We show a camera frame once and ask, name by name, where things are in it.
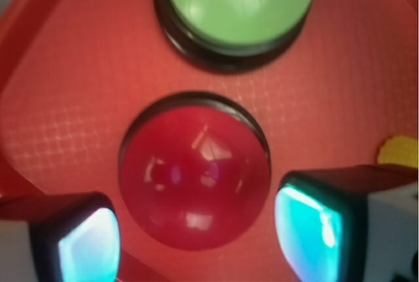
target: black rim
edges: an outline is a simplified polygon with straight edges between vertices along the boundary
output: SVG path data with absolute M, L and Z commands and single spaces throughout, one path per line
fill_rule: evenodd
M 163 113 L 167 110 L 182 107 L 186 105 L 201 105 L 206 107 L 212 107 L 214 109 L 220 110 L 228 115 L 231 115 L 236 120 L 239 120 L 245 124 L 256 136 L 261 144 L 266 159 L 269 163 L 270 168 L 270 153 L 268 147 L 268 141 L 264 136 L 262 128 L 259 126 L 257 121 L 247 112 L 242 106 L 233 102 L 232 100 L 227 99 L 226 97 L 219 96 L 217 94 L 211 94 L 209 92 L 181 92 L 174 94 L 168 97 L 164 97 L 152 105 L 148 106 L 140 115 L 132 122 L 131 126 L 128 128 L 124 139 L 122 140 L 122 145 L 119 151 L 118 167 L 122 165 L 124 159 L 124 153 L 131 141 L 131 138 L 137 133 L 137 131 L 142 127 L 146 122 L 152 119 L 154 116 Z
M 226 55 L 225 53 L 232 50 L 210 44 L 193 33 L 177 15 L 171 0 L 154 0 L 154 2 L 160 25 L 177 51 L 201 67 L 231 73 L 262 66 L 284 53 L 298 37 L 306 19 L 304 15 L 294 28 L 275 41 L 238 51 L 251 53 L 258 49 L 264 52 L 247 56 Z

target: round button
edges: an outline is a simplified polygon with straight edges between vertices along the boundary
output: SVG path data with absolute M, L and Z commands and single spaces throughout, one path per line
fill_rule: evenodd
M 172 0 L 180 18 L 215 44 L 269 43 L 293 29 L 311 0 Z
M 129 212 L 171 247 L 197 251 L 236 239 L 268 195 L 260 127 L 241 107 L 218 99 L 193 93 L 155 103 L 121 148 L 119 183 Z

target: plastic tray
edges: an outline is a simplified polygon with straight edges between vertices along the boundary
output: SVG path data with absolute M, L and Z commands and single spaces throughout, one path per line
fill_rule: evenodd
M 109 195 L 122 230 L 121 281 L 295 281 L 274 228 L 278 183 L 291 169 L 372 163 L 392 135 L 417 138 L 417 36 L 417 0 L 314 0 L 283 56 L 222 75 L 179 56 L 153 0 L 14 0 L 0 19 L 0 194 L 35 185 Z M 202 252 L 150 238 L 118 190 L 118 149 L 131 121 L 183 90 L 244 106 L 272 156 L 271 191 L 255 224 Z

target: arcade button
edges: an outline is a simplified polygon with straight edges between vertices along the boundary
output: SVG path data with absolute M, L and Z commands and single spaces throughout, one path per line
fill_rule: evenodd
M 155 0 L 170 42 L 198 65 L 242 71 L 264 65 L 300 33 L 312 0 Z
M 220 247 L 258 217 L 270 188 L 262 129 L 215 94 L 175 94 L 131 125 L 120 150 L 122 197 L 144 232 L 183 250 Z

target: red plastic surface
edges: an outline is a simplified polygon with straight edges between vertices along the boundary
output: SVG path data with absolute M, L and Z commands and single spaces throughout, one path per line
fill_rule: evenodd
M 13 12 L 22 15 L 12 6 L 5 17 Z M 59 0 L 27 41 L 20 33 L 41 16 L 0 24 L 4 155 L 45 192 L 108 194 L 124 248 L 170 279 L 296 280 L 274 229 L 273 200 L 284 173 L 371 163 L 385 138 L 417 138 L 418 15 L 407 0 L 313 0 L 283 56 L 224 76 L 173 51 L 153 0 Z M 270 145 L 272 184 L 262 213 L 237 240 L 209 251 L 180 251 L 150 238 L 118 189 L 127 127 L 148 104 L 182 90 L 237 101 Z
M 146 233 L 198 251 L 230 243 L 251 226 L 268 195 L 270 164 L 245 124 L 214 108 L 178 107 L 131 137 L 119 183 Z

